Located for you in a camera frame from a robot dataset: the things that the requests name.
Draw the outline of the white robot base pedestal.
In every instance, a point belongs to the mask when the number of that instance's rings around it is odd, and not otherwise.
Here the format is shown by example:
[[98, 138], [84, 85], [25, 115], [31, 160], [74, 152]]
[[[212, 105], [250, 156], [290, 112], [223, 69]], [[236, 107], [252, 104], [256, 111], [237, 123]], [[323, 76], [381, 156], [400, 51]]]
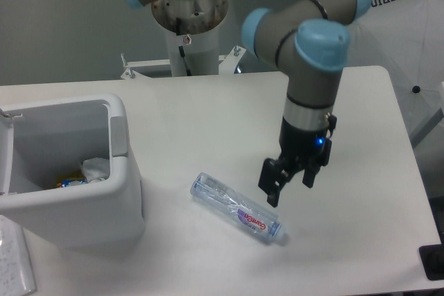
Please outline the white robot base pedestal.
[[219, 73], [219, 29], [228, 0], [157, 0], [151, 10], [164, 31], [173, 77]]

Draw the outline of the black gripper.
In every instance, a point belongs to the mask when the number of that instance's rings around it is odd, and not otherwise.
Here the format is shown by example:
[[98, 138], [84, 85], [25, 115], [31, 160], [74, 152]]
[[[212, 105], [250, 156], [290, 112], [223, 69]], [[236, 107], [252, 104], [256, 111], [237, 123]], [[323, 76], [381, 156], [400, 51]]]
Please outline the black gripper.
[[322, 155], [327, 139], [328, 127], [320, 130], [301, 130], [282, 119], [278, 159], [266, 158], [259, 177], [258, 187], [267, 195], [267, 203], [277, 207], [280, 192], [291, 181], [295, 173], [304, 170], [302, 183], [312, 188], [321, 169], [317, 163], [307, 164], [311, 158]]

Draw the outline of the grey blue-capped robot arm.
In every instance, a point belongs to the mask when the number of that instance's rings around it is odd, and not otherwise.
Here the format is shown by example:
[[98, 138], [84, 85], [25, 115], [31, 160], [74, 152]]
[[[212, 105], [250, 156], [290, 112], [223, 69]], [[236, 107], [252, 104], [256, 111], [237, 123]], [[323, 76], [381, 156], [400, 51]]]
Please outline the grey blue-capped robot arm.
[[[276, 207], [280, 192], [296, 173], [312, 187], [329, 162], [332, 110], [348, 58], [348, 25], [364, 15], [372, 0], [298, 0], [279, 12], [252, 11], [244, 20], [244, 47], [287, 75], [277, 159], [265, 159], [259, 188]], [[168, 39], [173, 76], [219, 72], [217, 28], [228, 12], [228, 0], [126, 0], [132, 8], [150, 6]]]

